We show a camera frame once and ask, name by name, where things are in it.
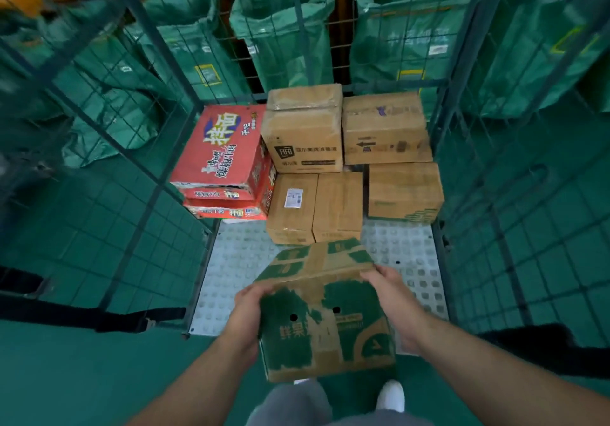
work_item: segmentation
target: green cardboard box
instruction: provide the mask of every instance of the green cardboard box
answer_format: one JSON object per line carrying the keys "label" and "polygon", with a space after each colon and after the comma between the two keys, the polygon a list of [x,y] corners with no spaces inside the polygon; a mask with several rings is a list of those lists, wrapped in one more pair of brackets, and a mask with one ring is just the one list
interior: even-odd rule
{"label": "green cardboard box", "polygon": [[360,272],[373,260],[355,239],[280,252],[257,278],[274,283],[261,300],[261,353],[273,383],[395,363],[392,333]]}

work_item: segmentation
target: white label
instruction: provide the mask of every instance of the white label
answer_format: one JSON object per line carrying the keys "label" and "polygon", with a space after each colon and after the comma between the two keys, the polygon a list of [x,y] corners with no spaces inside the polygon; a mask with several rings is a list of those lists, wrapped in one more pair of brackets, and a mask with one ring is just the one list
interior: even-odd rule
{"label": "white label", "polygon": [[428,55],[440,55],[441,53],[447,53],[448,44],[445,45],[431,45],[428,49]]}
{"label": "white label", "polygon": [[286,202],[284,207],[301,207],[301,201],[303,199],[303,190],[300,188],[289,188],[286,193]]}

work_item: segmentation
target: forearm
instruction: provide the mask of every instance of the forearm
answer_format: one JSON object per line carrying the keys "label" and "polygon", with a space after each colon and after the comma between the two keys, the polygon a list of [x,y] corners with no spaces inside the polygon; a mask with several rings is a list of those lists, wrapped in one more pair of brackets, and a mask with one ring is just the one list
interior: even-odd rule
{"label": "forearm", "polygon": [[248,369],[244,354],[221,335],[129,426],[220,426]]}
{"label": "forearm", "polygon": [[610,400],[430,317],[420,351],[487,426],[602,425]]}

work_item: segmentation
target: plastic pallet floor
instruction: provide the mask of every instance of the plastic pallet floor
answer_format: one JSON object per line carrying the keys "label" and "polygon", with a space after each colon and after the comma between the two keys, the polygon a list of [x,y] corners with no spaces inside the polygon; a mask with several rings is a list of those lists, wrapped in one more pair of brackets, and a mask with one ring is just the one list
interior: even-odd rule
{"label": "plastic pallet floor", "polygon": [[[361,242],[377,264],[400,271],[404,282],[428,311],[448,318],[429,225],[365,219]],[[223,222],[212,249],[190,333],[219,335],[233,309],[235,294],[252,283],[285,248],[271,242],[263,220]]]}

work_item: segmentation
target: gray pants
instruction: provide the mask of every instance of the gray pants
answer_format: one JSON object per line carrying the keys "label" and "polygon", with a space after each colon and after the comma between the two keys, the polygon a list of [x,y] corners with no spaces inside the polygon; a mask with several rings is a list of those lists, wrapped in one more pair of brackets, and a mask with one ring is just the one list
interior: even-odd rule
{"label": "gray pants", "polygon": [[256,407],[246,426],[432,426],[408,413],[375,410],[332,422],[332,409],[322,386],[313,380],[283,384],[272,390]]}

